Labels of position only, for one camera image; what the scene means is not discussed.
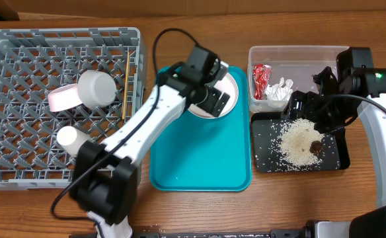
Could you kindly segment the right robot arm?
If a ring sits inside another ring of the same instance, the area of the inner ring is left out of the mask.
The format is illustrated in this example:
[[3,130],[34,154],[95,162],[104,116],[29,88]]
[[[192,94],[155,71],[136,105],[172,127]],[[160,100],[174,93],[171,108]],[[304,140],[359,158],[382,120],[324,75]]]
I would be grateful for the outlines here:
[[386,69],[349,67],[338,84],[316,75],[319,93],[292,94],[282,112],[291,120],[305,118],[323,134],[343,130],[359,118],[366,131],[377,182],[377,207],[352,221],[310,221],[304,237],[386,237]]

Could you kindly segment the white paper cup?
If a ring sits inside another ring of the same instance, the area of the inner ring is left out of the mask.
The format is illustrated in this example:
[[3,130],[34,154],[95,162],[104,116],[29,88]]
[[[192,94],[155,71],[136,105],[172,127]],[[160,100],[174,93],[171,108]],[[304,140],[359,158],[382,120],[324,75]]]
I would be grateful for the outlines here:
[[73,126],[64,126],[57,133],[57,141],[61,147],[72,157],[78,155],[81,146],[91,137]]

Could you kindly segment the white round plate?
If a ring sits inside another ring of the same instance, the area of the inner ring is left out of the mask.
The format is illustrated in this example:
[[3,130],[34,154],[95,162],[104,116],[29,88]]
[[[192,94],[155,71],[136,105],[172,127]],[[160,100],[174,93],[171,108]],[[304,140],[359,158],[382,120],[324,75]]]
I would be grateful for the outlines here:
[[[226,116],[231,110],[234,109],[237,103],[237,99],[239,97],[239,89],[236,80],[230,73],[226,73],[224,78],[222,80],[219,80],[214,87],[222,93],[226,93],[229,95],[229,100],[224,104],[224,107],[222,108],[222,111],[219,115],[220,118]],[[200,118],[214,119],[214,116],[194,104],[190,105],[188,111]]]

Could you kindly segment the white tissue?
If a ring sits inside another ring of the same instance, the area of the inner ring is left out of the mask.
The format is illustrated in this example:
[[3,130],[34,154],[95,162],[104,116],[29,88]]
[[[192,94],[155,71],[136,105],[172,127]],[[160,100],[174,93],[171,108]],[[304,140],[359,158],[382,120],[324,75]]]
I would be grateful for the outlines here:
[[265,89],[265,95],[268,100],[281,101],[289,100],[293,93],[293,81],[291,79],[280,78],[279,83],[268,85]]

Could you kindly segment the pink bowl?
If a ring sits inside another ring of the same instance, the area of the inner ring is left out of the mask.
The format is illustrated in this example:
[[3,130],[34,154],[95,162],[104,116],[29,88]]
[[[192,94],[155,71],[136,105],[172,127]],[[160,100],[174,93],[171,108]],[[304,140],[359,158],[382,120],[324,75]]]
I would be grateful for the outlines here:
[[47,98],[51,112],[60,112],[82,104],[76,83],[54,89]]

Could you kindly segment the brown food scrap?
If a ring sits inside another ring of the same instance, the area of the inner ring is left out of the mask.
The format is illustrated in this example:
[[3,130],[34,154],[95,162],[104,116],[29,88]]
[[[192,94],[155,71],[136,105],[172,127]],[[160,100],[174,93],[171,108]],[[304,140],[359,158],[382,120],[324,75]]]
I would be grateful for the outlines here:
[[310,146],[310,148],[309,148],[309,151],[310,151],[313,155],[318,156],[318,155],[322,152],[323,147],[324,147],[324,145],[323,145],[323,143],[322,143],[321,141],[315,140],[315,141],[313,141],[313,142],[311,143],[311,146]]

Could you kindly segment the wooden chopstick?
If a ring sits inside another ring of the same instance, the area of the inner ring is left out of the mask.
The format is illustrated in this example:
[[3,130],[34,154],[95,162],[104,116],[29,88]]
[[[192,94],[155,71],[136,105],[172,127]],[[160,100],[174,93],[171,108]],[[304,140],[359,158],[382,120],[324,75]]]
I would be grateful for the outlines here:
[[127,58],[126,58],[126,71],[125,71],[125,79],[124,79],[124,94],[123,94],[123,107],[122,107],[122,121],[125,122],[126,119],[126,107],[127,107],[127,96],[128,96],[128,77],[130,70],[130,50],[127,50]]

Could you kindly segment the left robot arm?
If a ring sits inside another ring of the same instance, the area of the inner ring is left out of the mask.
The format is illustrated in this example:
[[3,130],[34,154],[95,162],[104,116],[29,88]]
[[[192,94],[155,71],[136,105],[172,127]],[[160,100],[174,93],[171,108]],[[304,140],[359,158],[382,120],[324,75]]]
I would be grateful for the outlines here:
[[137,193],[137,170],[155,140],[190,106],[187,96],[170,86],[182,82],[180,62],[157,74],[157,84],[143,106],[117,132],[100,144],[68,126],[57,138],[75,156],[72,183],[66,188],[72,199],[87,211],[97,237],[131,237],[128,214]]

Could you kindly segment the red snack wrapper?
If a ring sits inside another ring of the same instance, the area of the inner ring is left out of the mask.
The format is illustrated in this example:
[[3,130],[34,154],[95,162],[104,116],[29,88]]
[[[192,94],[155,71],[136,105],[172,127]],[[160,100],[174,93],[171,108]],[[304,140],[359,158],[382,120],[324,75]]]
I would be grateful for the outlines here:
[[256,100],[262,100],[264,92],[269,82],[272,67],[263,63],[256,64],[253,67],[252,78],[255,85],[254,98]]

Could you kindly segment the white rice pile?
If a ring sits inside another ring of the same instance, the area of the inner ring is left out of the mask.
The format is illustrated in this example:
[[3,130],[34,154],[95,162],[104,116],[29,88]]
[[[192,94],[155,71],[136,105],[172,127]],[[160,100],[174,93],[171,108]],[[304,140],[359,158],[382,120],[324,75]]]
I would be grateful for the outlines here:
[[294,165],[310,165],[316,161],[309,148],[324,135],[314,129],[314,123],[306,119],[291,120],[291,126],[281,134],[280,151]]

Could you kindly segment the grey-green bowl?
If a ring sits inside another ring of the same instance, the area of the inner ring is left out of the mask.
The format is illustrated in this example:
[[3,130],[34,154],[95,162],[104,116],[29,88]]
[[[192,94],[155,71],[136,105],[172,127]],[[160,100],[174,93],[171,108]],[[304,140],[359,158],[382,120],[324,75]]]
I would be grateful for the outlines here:
[[113,78],[104,72],[87,70],[77,83],[77,93],[81,102],[91,110],[105,107],[116,98],[117,88]]

